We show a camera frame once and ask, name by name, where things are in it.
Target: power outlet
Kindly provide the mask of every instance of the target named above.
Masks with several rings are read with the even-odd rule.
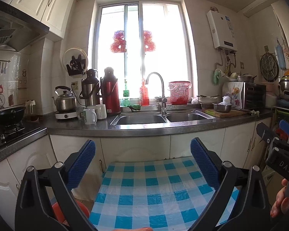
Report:
[[[78,81],[72,83],[72,89],[78,90]]]

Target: wooden cutting board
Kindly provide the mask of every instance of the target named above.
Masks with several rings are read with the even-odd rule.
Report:
[[[232,109],[228,113],[220,113],[220,112],[216,112],[214,109],[207,109],[205,111],[205,113],[207,113],[208,115],[211,115],[211,116],[219,117],[219,118],[230,117],[230,116],[239,116],[239,115],[241,116],[241,115],[248,114],[248,112],[234,110],[234,109]]]

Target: kettle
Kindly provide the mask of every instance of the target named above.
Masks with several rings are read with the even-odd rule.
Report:
[[[103,104],[108,115],[120,114],[118,79],[113,74],[112,67],[105,68],[105,76],[101,78],[101,93]]]
[[[100,104],[99,96],[99,80],[96,77],[96,69],[88,69],[87,78],[81,80],[80,99],[85,100],[86,107]]]
[[[57,89],[64,89],[63,94],[59,95],[58,92],[56,91]],[[70,91],[71,89],[66,86],[57,86],[55,88],[55,93],[57,94],[58,97],[57,99],[52,97],[52,99],[54,100],[54,104],[59,113],[73,112],[76,110],[77,99],[76,96]]]

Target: white water heater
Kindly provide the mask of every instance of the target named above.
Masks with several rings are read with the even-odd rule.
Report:
[[[229,17],[212,10],[207,13],[207,17],[211,28],[214,48],[237,51],[237,43]]]

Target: silver thermos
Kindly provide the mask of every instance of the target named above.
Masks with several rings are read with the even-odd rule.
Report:
[[[99,79],[96,77],[96,69],[88,69],[87,78],[81,80],[80,99],[85,100],[86,107],[100,104]]]

